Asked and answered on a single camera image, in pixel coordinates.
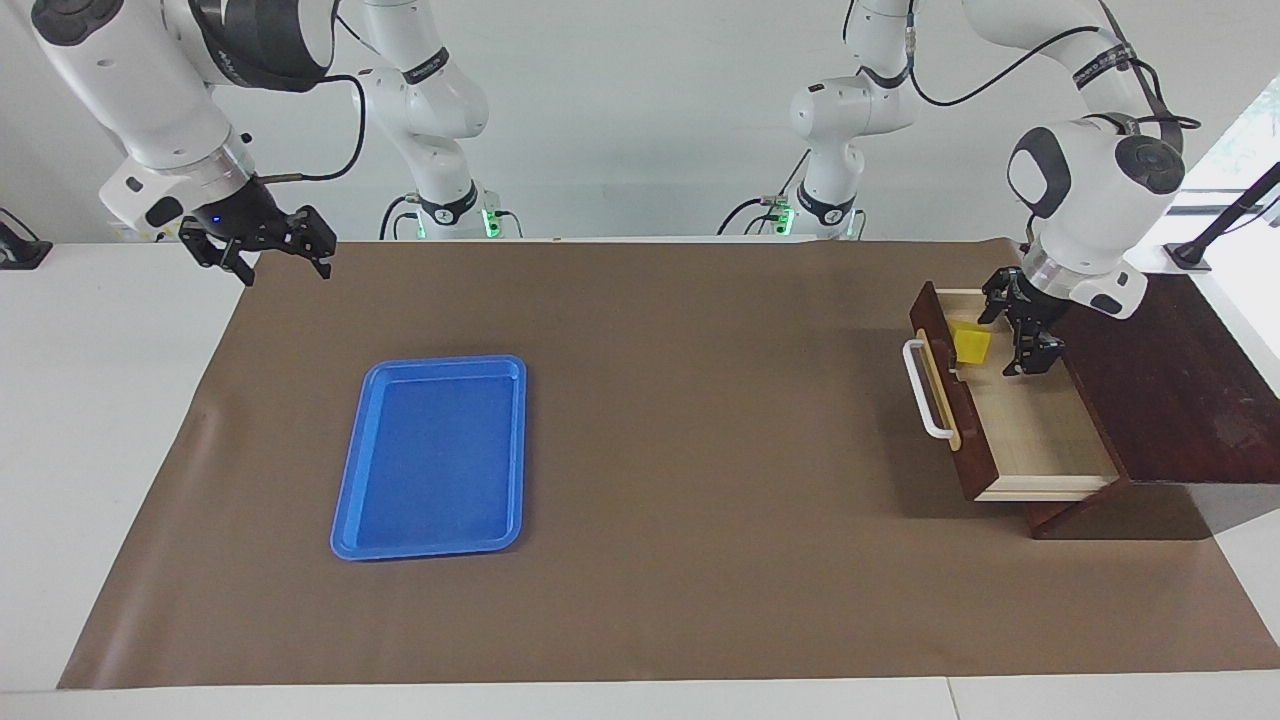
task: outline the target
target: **brown table mat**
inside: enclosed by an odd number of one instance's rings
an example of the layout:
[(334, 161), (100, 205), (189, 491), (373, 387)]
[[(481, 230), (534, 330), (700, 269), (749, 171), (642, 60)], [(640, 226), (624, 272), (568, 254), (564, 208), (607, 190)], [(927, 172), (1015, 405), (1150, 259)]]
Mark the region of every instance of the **brown table mat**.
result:
[[(325, 283), (264, 258), (61, 687), (1280, 666), (1215, 542), (1032, 541), (1020, 506), (961, 500), (906, 311), (1009, 259), (348, 243)], [(520, 541), (334, 557), (365, 372), (495, 352), (530, 372)]]

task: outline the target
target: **dark wooden shelf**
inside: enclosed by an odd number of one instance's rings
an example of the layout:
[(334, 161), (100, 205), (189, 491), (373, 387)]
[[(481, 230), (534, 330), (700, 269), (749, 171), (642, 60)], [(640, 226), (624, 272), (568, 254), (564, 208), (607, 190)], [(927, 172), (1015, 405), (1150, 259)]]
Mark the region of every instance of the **dark wooden shelf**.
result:
[(1124, 322), (1074, 309), (1055, 333), (1121, 479), (1028, 503), (1043, 538), (1199, 539), (1280, 509), (1280, 400), (1185, 275), (1153, 275)]

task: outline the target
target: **wooden cabinet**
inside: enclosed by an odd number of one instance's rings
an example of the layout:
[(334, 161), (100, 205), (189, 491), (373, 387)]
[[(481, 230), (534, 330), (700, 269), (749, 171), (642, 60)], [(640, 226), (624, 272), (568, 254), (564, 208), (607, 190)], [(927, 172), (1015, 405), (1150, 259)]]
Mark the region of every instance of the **wooden cabinet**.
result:
[(1280, 509), (1280, 400), (1190, 279), (1151, 281), (1130, 320), (1073, 309), (1065, 361), (1019, 378), (1002, 320), (988, 363), (956, 363), (947, 320), (980, 293), (922, 290), (922, 419), (966, 498), (1024, 502), (1034, 537), (1062, 539), (1201, 539)]

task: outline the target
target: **yellow block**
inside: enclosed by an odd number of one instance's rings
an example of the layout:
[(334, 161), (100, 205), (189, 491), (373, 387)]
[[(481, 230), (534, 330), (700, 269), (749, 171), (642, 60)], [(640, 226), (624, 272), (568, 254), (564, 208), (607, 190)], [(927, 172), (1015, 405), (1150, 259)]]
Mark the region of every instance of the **yellow block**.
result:
[(969, 365), (982, 365), (991, 350), (991, 331), (978, 323), (951, 320), (951, 340), (956, 346), (956, 360)]

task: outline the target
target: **black mount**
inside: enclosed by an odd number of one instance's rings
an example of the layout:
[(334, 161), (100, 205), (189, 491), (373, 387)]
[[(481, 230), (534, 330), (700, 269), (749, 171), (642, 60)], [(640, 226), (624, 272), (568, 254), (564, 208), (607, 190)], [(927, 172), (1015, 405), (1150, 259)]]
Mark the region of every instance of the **black mount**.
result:
[(338, 236), (324, 222), (320, 213), (306, 205), (297, 213), (284, 217), (283, 220), (280, 225), (271, 223), (276, 227), (260, 225), (252, 234), (230, 238), (215, 236), (214, 240), (223, 242), (223, 246), (218, 247), (210, 240), (210, 233), (202, 222), (187, 217), (182, 220), (178, 237), (201, 268), (221, 268), (239, 278), (244, 287), (253, 286), (256, 274), (253, 268), (241, 258), (241, 252), (261, 252), (264, 250), (279, 250), (306, 258), (321, 278), (329, 279), (329, 275), (333, 274), (329, 258), (338, 249)]
[(1005, 377), (1047, 373), (1066, 352), (1066, 343), (1048, 332), (1071, 307), (1066, 300), (1051, 297), (1027, 279), (1021, 268), (1001, 268), (982, 286), (987, 307), (978, 322), (995, 323), (1001, 315), (1014, 329), (1014, 359)]
[(52, 249), (52, 242), (23, 240), (0, 223), (0, 270), (35, 270)]
[(1204, 232), (1199, 237), (1190, 242), (1166, 245), (1165, 252), (1183, 270), (1212, 270), (1213, 268), (1204, 261), (1204, 251), (1208, 250), (1208, 246), (1222, 237), (1236, 220), (1243, 218), (1245, 213), (1266, 197), (1277, 184), (1280, 184), (1280, 163), (1271, 165), (1270, 170), (1262, 173), (1262, 177), (1249, 190), (1245, 190), (1230, 208), (1222, 210), (1222, 214), (1210, 227), (1204, 228)]

